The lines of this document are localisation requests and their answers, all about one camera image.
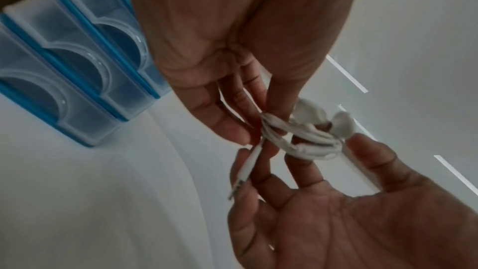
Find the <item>white earphone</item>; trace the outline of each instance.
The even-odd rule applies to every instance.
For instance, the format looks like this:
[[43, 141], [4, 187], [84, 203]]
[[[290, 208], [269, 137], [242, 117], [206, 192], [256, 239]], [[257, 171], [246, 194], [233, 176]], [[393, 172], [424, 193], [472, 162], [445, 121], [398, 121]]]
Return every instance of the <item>white earphone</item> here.
[[[295, 105], [290, 121], [262, 113], [262, 139], [239, 170], [229, 199], [249, 178], [257, 162], [265, 139], [274, 143], [287, 154], [304, 160], [333, 159], [342, 151], [343, 140], [355, 133], [355, 122], [347, 112], [336, 113], [330, 121], [325, 111], [314, 103], [299, 99]], [[316, 126], [331, 125], [328, 132], [316, 129]], [[277, 134], [272, 128], [281, 129], [310, 143], [292, 144]]]

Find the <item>earphone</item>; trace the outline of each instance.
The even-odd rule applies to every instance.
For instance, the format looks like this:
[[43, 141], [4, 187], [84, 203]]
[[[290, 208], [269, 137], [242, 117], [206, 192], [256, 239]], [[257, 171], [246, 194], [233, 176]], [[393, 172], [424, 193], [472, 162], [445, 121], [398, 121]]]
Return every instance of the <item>earphone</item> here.
[[[342, 151], [343, 140], [355, 133], [355, 122], [349, 113], [338, 112], [328, 121], [324, 109], [304, 99], [297, 101], [292, 118], [288, 122], [269, 113], [262, 113], [261, 120], [262, 138], [240, 168], [237, 180], [229, 194], [230, 200], [249, 178], [266, 139], [293, 157], [309, 161], [328, 160], [339, 155]], [[316, 128], [316, 126], [324, 125], [330, 126], [328, 132]], [[292, 144], [273, 128], [292, 133], [310, 143]]]

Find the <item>plastic container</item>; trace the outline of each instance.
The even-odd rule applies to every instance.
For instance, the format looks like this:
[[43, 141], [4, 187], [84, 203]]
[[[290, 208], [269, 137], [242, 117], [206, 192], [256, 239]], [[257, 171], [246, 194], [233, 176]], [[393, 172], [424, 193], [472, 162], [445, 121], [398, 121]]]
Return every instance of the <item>plastic container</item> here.
[[97, 145], [121, 125], [2, 23], [0, 92], [85, 146]]
[[130, 120], [155, 101], [60, 0], [23, 0], [4, 11], [16, 34], [61, 59], [65, 64], [54, 67], [119, 119]]
[[161, 96], [171, 88], [149, 54], [132, 8], [125, 0], [71, 0], [84, 16], [121, 51], [128, 62]]

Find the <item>hand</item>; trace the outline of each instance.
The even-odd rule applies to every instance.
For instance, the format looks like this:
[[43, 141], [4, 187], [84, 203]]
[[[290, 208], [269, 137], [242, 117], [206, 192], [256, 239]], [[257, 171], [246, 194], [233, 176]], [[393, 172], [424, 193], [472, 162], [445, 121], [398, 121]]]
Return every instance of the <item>hand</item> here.
[[[286, 156], [299, 187], [291, 189], [270, 173], [268, 161], [258, 163], [229, 215], [234, 252], [244, 268], [478, 268], [473, 210], [387, 146], [361, 134], [347, 145], [383, 192], [348, 197], [313, 162]], [[239, 151], [232, 176], [248, 154]]]
[[[288, 119], [353, 0], [132, 0], [156, 66], [202, 123], [240, 144], [259, 139], [258, 107]], [[259, 62], [272, 74], [269, 90]], [[238, 119], [221, 102], [244, 121]]]

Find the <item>palm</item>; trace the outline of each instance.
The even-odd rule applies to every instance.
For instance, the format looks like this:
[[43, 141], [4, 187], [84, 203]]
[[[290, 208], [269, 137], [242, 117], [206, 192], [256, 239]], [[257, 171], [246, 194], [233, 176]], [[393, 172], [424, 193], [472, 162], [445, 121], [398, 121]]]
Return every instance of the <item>palm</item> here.
[[[191, 113], [246, 144], [255, 103], [288, 117], [300, 89], [337, 38], [352, 0], [133, 0], [154, 61]], [[260, 62], [272, 75], [267, 96]]]
[[[389, 149], [361, 135], [349, 146], [376, 173], [382, 193], [348, 197], [313, 163], [291, 157], [286, 163], [298, 190], [270, 174], [265, 161], [256, 167], [230, 213], [233, 246], [246, 269], [477, 268], [478, 258], [464, 258], [478, 243], [476, 213]], [[257, 203], [257, 192], [266, 203]], [[254, 201], [251, 236], [245, 226]]]

